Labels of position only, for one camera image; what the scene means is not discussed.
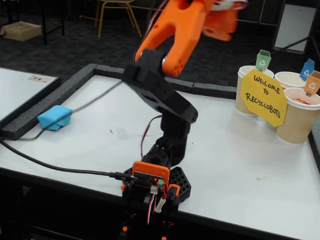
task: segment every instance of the yellow sign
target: yellow sign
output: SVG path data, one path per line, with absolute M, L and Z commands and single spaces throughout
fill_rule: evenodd
M 254 69 L 242 79 L 241 97 L 250 112 L 272 126 L 284 124 L 288 100 L 277 80 Z

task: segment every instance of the wire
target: wire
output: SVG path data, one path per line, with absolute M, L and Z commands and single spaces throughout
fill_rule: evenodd
M 233 0 L 234 4 L 241 4 L 238 7 L 235 7 L 233 10 L 243 10 L 246 9 L 248 6 L 248 1 L 247 0 Z
M 153 204 L 153 213 L 152 214 L 155 214 L 156 204 L 157 204 L 157 195 L 154 196 L 154 204 Z
M 144 157 L 143 151 L 142 151 L 142 146 L 143 146 L 145 137 L 146 137 L 146 135 L 147 135 L 147 132 L 148 132 L 148 130 L 149 130 L 149 128 L 150 128 L 150 125 L 151 125 L 152 121 L 155 120 L 155 119 L 158 119 L 158 118 L 162 118 L 162 115 L 159 115 L 159 116 L 156 116 L 156 117 L 152 118 L 151 121 L 149 122 L 149 124 L 146 126 L 146 129 L 145 129 L 145 131 L 144 131 L 144 134 L 143 134 L 142 140 L 141 140 L 141 158 Z
M 91 104 L 93 104 L 94 102 L 96 102 L 97 100 L 101 99 L 102 97 L 104 97 L 106 94 L 108 94 L 109 92 L 111 92 L 113 89 L 115 89 L 117 86 L 119 86 L 122 83 L 122 81 L 118 82 L 117 84 L 113 85 L 111 88 L 109 88 L 108 90 L 106 90 L 105 92 L 103 92 L 102 94 L 100 94 L 99 96 L 95 97 L 94 99 L 92 99 L 91 101 L 87 102 L 86 104 L 74 109 L 72 112 L 63 115 L 61 117 L 59 117 L 56 121 L 52 122 L 51 124 L 49 124 L 46 128 L 42 129 L 36 136 L 32 137 L 32 138 L 20 138 L 18 139 L 19 141 L 32 141 L 37 139 L 38 137 L 40 137 L 41 134 L 44 133 L 45 130 L 47 130 L 48 128 L 52 127 L 53 125 L 55 125 L 57 122 L 59 122 L 60 120 L 70 116 L 72 113 L 75 114 L 83 109 L 85 109 L 86 107 L 90 106 Z M 15 140 L 15 137 L 0 137 L 0 140 Z
M 103 176 L 112 176 L 111 172 L 104 172 L 104 171 L 90 171 L 90 170 L 78 170 L 78 169 L 69 169 L 69 168 L 63 168 L 63 167 L 58 167 L 58 166 L 53 166 L 47 163 L 44 163 L 42 161 L 39 161 L 31 156 L 28 156 L 18 150 L 16 150 L 15 148 L 13 148 L 12 146 L 10 146 L 9 144 L 7 144 L 5 141 L 0 140 L 0 144 L 2 144 L 5 148 L 9 149 L 11 152 L 30 160 L 31 162 L 34 162 L 36 164 L 39 164 L 43 167 L 49 168 L 49 169 L 53 169 L 53 170 L 57 170 L 57 171 L 61 171 L 61 172 L 69 172 L 69 173 L 76 173 L 76 174 L 93 174 L 93 175 L 103 175 Z
M 167 190 L 166 190 L 166 184 L 165 183 L 162 186 L 162 191 L 163 191 L 162 199 L 167 199 Z
M 152 194 L 150 201 L 149 201 L 148 215 L 146 217 L 146 224 L 147 225 L 149 225 L 149 222 L 150 222 L 151 207 L 152 207 L 152 203 L 154 202 L 154 199 L 155 199 L 155 195 Z

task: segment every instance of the black cable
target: black cable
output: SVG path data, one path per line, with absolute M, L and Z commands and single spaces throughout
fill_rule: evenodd
M 115 89 L 117 86 L 119 86 L 122 83 L 122 81 L 118 82 L 117 84 L 113 85 L 111 88 L 109 88 L 108 90 L 106 90 L 105 92 L 103 92 L 102 94 L 100 94 L 99 96 L 95 97 L 94 99 L 92 99 L 91 101 L 87 102 L 86 104 L 74 109 L 72 112 L 63 115 L 61 117 L 59 117 L 56 121 L 52 122 L 51 124 L 49 124 L 46 128 L 42 129 L 35 137 L 32 138 L 20 138 L 18 139 L 19 141 L 32 141 L 37 139 L 38 137 L 40 137 L 41 134 L 44 133 L 45 130 L 47 130 L 48 128 L 52 127 L 53 125 L 55 125 L 57 122 L 59 122 L 60 120 L 70 116 L 71 114 L 77 113 L 83 109 L 85 109 L 86 107 L 90 106 L 91 104 L 93 104 L 94 102 L 96 102 L 97 100 L 101 99 L 102 97 L 104 97 L 106 94 L 108 94 L 110 91 L 112 91 L 113 89 Z M 15 140 L 15 137 L 0 137 L 0 140 Z
M 34 162 L 36 164 L 39 164 L 43 167 L 49 168 L 49 169 L 53 169 L 53 170 L 57 170 L 57 171 L 62 171 L 62 172 L 69 172 L 69 173 L 77 173 L 77 174 L 94 174 L 94 175 L 103 175 L 103 176 L 111 176 L 111 172 L 103 172 L 103 171 L 90 171 L 90 170 L 77 170 L 77 169 L 69 169 L 69 168 L 63 168 L 63 167 L 58 167 L 58 166 L 53 166 L 47 163 L 44 163 L 42 161 L 39 161 L 31 156 L 28 156 L 20 151 L 18 151 L 17 149 L 13 148 L 12 146 L 10 146 L 9 144 L 7 144 L 5 141 L 0 140 L 0 144 L 2 144 L 5 148 L 9 149 L 11 152 L 30 160 L 31 162 Z
M 43 161 L 39 161 L 31 156 L 28 156 L 28 155 L 18 151 L 17 149 L 13 148 L 12 146 L 10 146 L 8 143 L 6 143 L 3 140 L 0 140 L 0 144 L 2 144 L 5 148 L 9 149 L 11 152 L 19 155 L 20 157 L 23 157 L 23 158 L 25 158 L 35 164 L 39 164 L 39 165 L 46 167 L 46 168 L 49 168 L 49 169 L 53 169 L 53 170 L 57 170 L 57 171 L 61 171 L 61 172 L 67 172 L 67 173 L 75 173 L 75 174 L 93 174 L 93 175 L 109 176 L 110 178 L 114 178 L 116 180 L 121 180 L 121 181 L 126 181 L 126 182 L 137 180 L 137 178 L 134 176 L 131 176 L 131 174 L 122 173 L 122 172 L 78 170 L 78 169 L 70 169 L 70 168 L 64 168 L 64 167 L 59 167 L 59 166 L 53 166 L 53 165 L 50 165 L 50 164 L 45 163 Z

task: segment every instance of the blue recycling flag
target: blue recycling flag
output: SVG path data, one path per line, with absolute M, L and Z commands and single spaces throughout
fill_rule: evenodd
M 315 70 L 315 62 L 312 61 L 310 58 L 303 66 L 303 69 L 300 73 L 300 78 L 302 78 L 304 81 L 307 81 L 308 76 L 311 75 Z

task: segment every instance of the white table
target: white table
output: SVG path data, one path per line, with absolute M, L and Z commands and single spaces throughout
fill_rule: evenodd
M 95 75 L 63 105 L 76 108 L 119 80 Z M 259 117 L 240 115 L 231 99 L 180 93 L 199 112 L 182 167 L 192 189 L 179 211 L 304 240 L 320 237 L 320 175 L 309 145 L 289 145 Z M 64 168 L 122 172 L 140 160 L 142 134 L 159 113 L 126 84 L 72 116 L 70 125 L 35 141 L 8 141 Z M 143 152 L 162 136 L 160 119 Z M 25 137 L 36 135 L 37 125 Z M 51 170 L 0 146 L 0 167 L 121 196 L 113 178 Z
M 42 91 L 48 91 L 57 79 L 58 77 L 0 68 L 0 125 L 3 127 L 7 124 L 10 115 L 25 107 L 28 102 L 31 103 Z

